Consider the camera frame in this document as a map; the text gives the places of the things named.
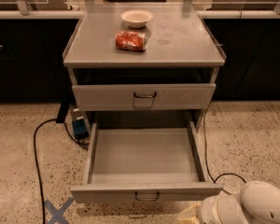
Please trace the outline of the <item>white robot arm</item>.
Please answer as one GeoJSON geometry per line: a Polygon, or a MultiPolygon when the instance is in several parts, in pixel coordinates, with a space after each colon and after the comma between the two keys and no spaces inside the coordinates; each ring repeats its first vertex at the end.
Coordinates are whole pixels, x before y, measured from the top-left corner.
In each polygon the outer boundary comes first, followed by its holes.
{"type": "Polygon", "coordinates": [[[280,224],[280,189],[250,181],[228,196],[211,196],[180,212],[176,224],[280,224]]]}

